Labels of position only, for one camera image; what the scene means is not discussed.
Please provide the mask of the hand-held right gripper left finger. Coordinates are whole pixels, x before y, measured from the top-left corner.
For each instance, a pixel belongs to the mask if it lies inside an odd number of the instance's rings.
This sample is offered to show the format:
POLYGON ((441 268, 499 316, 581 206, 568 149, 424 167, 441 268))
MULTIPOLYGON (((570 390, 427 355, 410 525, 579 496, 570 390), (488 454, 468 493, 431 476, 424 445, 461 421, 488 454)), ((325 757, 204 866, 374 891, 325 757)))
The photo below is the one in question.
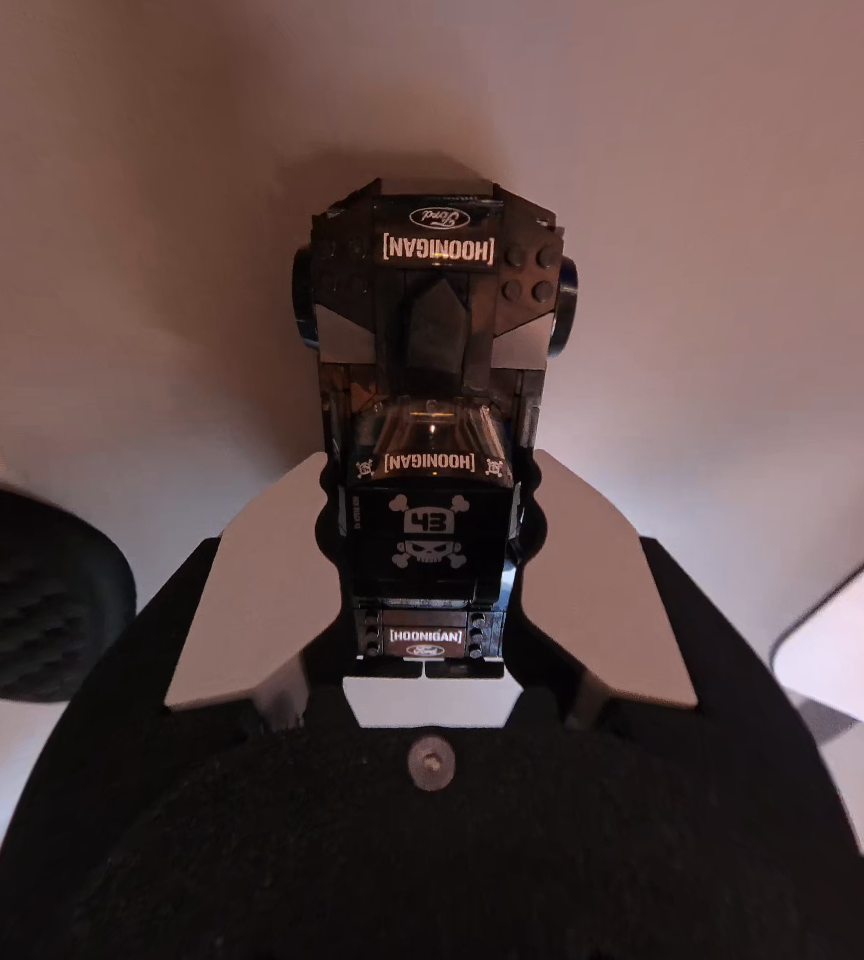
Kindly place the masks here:
POLYGON ((312 454, 223 530, 167 691, 173 713, 246 701, 269 724, 302 722, 302 651, 342 608, 339 572, 316 536, 326 464, 312 454))

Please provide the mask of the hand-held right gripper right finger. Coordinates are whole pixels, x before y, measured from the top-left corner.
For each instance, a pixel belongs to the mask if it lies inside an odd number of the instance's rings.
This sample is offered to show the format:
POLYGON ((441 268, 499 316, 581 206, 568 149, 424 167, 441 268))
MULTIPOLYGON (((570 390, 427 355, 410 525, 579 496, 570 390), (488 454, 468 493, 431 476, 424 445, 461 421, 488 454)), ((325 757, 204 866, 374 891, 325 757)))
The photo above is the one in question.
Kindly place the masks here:
POLYGON ((680 713, 699 698, 639 534, 544 450, 522 482, 522 563, 510 604, 510 725, 574 730, 631 703, 680 713))

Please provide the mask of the black lego car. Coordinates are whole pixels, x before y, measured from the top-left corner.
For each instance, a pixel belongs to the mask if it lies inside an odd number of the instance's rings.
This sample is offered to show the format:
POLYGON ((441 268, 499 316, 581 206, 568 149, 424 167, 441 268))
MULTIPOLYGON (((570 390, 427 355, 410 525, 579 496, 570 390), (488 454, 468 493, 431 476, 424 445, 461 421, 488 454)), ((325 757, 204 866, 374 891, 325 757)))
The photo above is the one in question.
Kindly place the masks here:
POLYGON ((379 177, 315 215, 294 256, 343 658, 366 674, 502 661, 547 366, 577 313, 563 234, 488 180, 379 177))

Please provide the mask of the black dimpled wrist rest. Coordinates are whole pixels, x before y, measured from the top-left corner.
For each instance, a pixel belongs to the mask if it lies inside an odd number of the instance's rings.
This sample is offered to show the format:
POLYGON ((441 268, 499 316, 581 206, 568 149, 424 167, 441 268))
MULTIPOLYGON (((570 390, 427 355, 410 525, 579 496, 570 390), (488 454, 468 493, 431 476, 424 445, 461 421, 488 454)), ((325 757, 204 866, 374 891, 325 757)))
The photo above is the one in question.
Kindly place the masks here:
POLYGON ((132 570, 110 538, 0 487, 0 700, 71 701, 136 612, 132 570))

